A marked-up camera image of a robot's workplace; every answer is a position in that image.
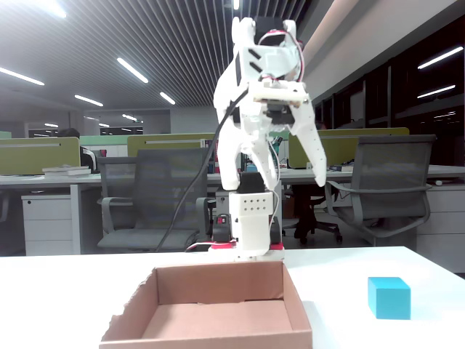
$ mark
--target open cardboard box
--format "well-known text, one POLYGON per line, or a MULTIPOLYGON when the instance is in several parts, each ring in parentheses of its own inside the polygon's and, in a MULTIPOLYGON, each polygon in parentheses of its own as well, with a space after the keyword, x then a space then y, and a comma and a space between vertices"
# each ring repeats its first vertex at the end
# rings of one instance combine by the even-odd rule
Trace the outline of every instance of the open cardboard box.
POLYGON ((100 349, 309 349, 312 329, 280 262, 156 268, 100 349))

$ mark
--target cyan cube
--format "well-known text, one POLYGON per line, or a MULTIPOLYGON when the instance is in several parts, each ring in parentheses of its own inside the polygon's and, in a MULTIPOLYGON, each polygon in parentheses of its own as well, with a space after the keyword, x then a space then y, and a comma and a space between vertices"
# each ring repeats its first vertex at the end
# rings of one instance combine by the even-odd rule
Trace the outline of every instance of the cyan cube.
POLYGON ((410 287, 401 278, 368 278, 368 306, 376 318, 410 320, 410 287))

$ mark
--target table surface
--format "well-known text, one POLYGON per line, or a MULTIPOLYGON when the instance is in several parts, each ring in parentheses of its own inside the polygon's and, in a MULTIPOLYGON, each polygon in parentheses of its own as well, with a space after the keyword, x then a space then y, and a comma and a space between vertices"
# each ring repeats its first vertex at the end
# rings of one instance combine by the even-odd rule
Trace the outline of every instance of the table surface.
MULTIPOLYGON (((465 175, 465 167, 429 165, 428 175, 430 177, 458 177, 465 175)), ((352 172, 328 171, 329 180, 350 180, 352 172)), ((283 182, 306 182, 315 178, 311 169, 281 169, 281 180, 283 182)), ((220 184, 218 173, 209 174, 210 184, 220 184)), ((99 184, 100 174, 88 174, 78 177, 45 177, 45 176, 0 176, 1 186, 37 186, 37 185, 70 185, 70 184, 99 184)))
MULTIPOLYGON (((0 348, 97 348, 153 267, 212 261, 194 253, 0 258, 0 348)), ((285 264, 314 349, 464 347, 465 280, 405 247, 288 250, 285 264), (375 319, 369 276, 411 287, 410 321, 375 319)))

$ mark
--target white robotic arm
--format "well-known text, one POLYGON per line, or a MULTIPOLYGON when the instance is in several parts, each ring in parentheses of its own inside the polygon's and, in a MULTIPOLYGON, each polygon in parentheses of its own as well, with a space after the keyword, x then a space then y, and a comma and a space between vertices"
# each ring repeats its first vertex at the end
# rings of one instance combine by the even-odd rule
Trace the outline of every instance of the white robotic arm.
POLYGON ((270 132, 288 129, 296 135, 312 163, 317 184, 323 186, 326 181, 326 155, 316 130, 310 96, 301 82, 304 62, 296 41, 295 22, 272 23, 278 29, 267 29, 259 40, 258 25, 251 18, 240 22, 234 18, 234 58, 219 78, 214 93, 214 107, 221 122, 232 101, 248 90, 237 104, 235 116, 228 116, 219 133, 218 162, 223 188, 238 189, 240 178, 235 160, 241 152, 251 158, 266 189, 271 190, 230 193, 231 236, 237 241, 235 250, 239 257, 262 256, 270 249, 272 191, 278 184, 268 141, 270 132))
POLYGON ((239 186, 235 159, 239 152, 251 157, 269 190, 277 184, 277 174, 268 148, 268 134, 289 129, 296 135, 309 157, 316 182, 326 181, 326 155, 315 127, 315 114, 310 96, 300 81, 278 80, 297 70, 303 62, 296 46, 295 22, 285 20, 285 31, 266 35, 283 38, 280 46, 255 45, 255 22, 244 18, 232 22, 234 58, 219 78, 214 106, 219 121, 232 100, 245 89, 248 94, 239 102, 239 120, 232 116, 225 122, 219 136, 218 162, 225 190, 239 186))

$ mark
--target fluorescent light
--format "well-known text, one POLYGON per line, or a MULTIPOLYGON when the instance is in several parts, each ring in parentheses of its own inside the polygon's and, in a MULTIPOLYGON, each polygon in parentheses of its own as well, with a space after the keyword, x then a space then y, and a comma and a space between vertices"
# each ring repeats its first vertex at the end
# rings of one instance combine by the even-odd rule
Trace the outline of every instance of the fluorescent light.
POLYGON ((135 117, 130 116, 130 115, 123 114, 123 117, 126 118, 126 119, 129 119, 129 120, 132 120, 132 121, 137 121, 137 119, 135 117))
POLYGON ((61 8, 56 0, 40 0, 37 1, 36 4, 55 16, 66 18, 66 12, 61 8))
POLYGON ((444 116, 452 116, 452 115, 454 115, 454 114, 439 115, 439 116, 435 116, 434 119, 435 119, 435 118, 443 118, 444 116))
POLYGON ((22 80, 32 82, 33 84, 38 84, 38 85, 41 85, 41 86, 45 85, 43 82, 40 82, 39 80, 28 78, 27 76, 15 73, 14 71, 9 71, 9 70, 4 69, 4 68, 0 68, 0 73, 5 73, 5 74, 8 74, 8 75, 14 76, 15 78, 19 78, 19 79, 22 79, 22 80))
POLYGON ((440 60, 443 60, 444 58, 447 58, 457 52, 460 52, 462 49, 464 49, 462 46, 457 47, 456 49, 453 49, 452 51, 449 51, 443 55, 440 55, 439 57, 436 57, 433 60, 430 60, 429 62, 426 62, 418 67, 418 69, 423 69, 426 68, 428 65, 435 64, 436 62, 439 62, 440 60))
POLYGON ((444 91, 447 91, 448 89, 453 89, 455 87, 456 87, 456 85, 447 86, 447 87, 444 87, 443 89, 437 89, 436 91, 425 93, 424 95, 420 95, 417 98, 423 98, 423 97, 426 97, 426 96, 431 96, 431 95, 434 95, 435 93, 444 92, 444 91))
POLYGON ((171 104, 174 104, 175 102, 172 100, 172 98, 168 97, 165 92, 160 92, 160 96, 162 96, 165 100, 170 102, 171 104))
POLYGON ((95 100, 90 100, 89 98, 85 98, 85 97, 82 97, 80 95, 74 95, 75 98, 77 98, 78 100, 85 100, 86 102, 89 102, 89 103, 92 103, 92 104, 95 104, 95 105, 98 105, 99 107, 102 107, 103 104, 100 103, 100 102, 97 102, 95 100))
POLYGON ((145 78, 141 73, 139 73, 138 71, 136 71, 133 67, 131 67, 127 61, 125 61, 123 58, 118 58, 117 61, 123 66, 125 67, 128 71, 130 71, 131 73, 133 73, 135 76, 137 76, 141 81, 145 82, 145 83, 148 83, 148 80, 147 78, 145 78))

